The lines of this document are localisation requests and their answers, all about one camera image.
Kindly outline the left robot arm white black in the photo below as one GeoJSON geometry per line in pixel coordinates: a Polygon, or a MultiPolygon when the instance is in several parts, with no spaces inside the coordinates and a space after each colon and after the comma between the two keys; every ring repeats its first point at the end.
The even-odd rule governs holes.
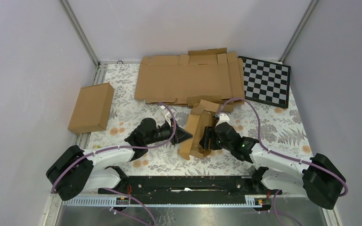
{"type": "Polygon", "coordinates": [[[84,150],[78,145],[69,147],[47,170],[46,177],[64,201],[100,188],[111,188],[120,194],[127,189],[127,181],[115,164],[139,159],[151,144],[176,145],[192,137],[173,121],[157,126],[154,119],[145,118],[120,145],[84,150]]]}

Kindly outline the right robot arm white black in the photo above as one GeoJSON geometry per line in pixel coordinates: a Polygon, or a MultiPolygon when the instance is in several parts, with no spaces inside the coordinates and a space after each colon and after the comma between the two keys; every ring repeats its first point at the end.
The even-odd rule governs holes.
{"type": "Polygon", "coordinates": [[[264,148],[259,140],[242,137],[226,122],[206,126],[199,144],[205,150],[225,149],[239,161],[251,163],[251,187],[258,194],[269,189],[306,195],[314,204],[331,210],[348,191],[345,177],[327,156],[317,153],[298,158],[264,148]]]}

